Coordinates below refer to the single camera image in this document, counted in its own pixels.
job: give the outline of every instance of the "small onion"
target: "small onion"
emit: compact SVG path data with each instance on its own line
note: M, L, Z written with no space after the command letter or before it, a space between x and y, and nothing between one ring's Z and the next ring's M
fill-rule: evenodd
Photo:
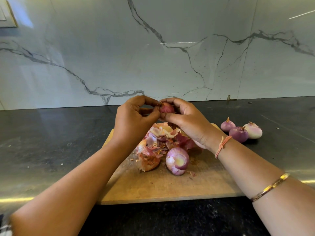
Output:
M189 163L189 156L187 152L180 147L172 148L166 155L167 168L174 175L182 175L185 173Z
M229 132L233 127L236 127L236 125L232 121L230 121L229 117L221 124L221 129L225 132Z
M262 136L262 129L255 123L250 122L243 127L245 127L245 130L248 132L249 139L258 139Z
M229 131L229 136L234 140L243 143L248 139L248 132L244 127L234 127Z
M160 113L175 113L175 109L169 103L161 103Z

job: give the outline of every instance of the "pile of onion peels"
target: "pile of onion peels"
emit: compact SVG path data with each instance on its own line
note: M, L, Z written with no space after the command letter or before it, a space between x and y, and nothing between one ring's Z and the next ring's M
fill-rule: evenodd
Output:
M197 145L184 131L172 129L167 122L155 123L136 147L136 155L139 157L141 170L148 171L157 167L161 157L166 156L169 150L182 148L188 151L194 147Z

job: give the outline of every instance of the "granite countertop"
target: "granite countertop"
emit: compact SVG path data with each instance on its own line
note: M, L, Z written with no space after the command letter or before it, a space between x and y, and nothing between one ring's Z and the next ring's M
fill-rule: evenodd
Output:
M315 97L194 102L218 126L256 122L250 149L315 186ZM7 216L103 145L117 106L0 111L0 213ZM96 206L81 235L268 235L245 197Z

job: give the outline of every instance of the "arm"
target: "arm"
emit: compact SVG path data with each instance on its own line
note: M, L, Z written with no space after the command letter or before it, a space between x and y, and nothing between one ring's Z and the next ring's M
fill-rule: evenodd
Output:
M140 108L143 104L158 101L136 96L120 106L112 140L11 216L14 235L78 235L116 168L160 116L158 107Z
M161 114L161 119L178 125L197 145L216 153L222 136L192 103L182 99L163 99L174 104L179 114ZM248 198L254 197L275 182L284 172L259 155L230 139L218 159ZM289 177L253 203L253 206L273 236L315 234L315 190Z

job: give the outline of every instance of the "cutting board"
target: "cutting board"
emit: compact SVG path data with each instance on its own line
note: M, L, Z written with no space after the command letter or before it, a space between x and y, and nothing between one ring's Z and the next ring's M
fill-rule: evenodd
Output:
M110 141L113 133L114 130L110 132L104 145ZM134 153L130 154L114 172L98 199L98 204L113 205L243 195L230 174L210 151L190 152L189 157L191 163L187 171L193 171L195 177L187 172L181 176L173 175L163 164L165 157L161 159L156 169L142 172L139 170L139 163L136 162L138 157Z

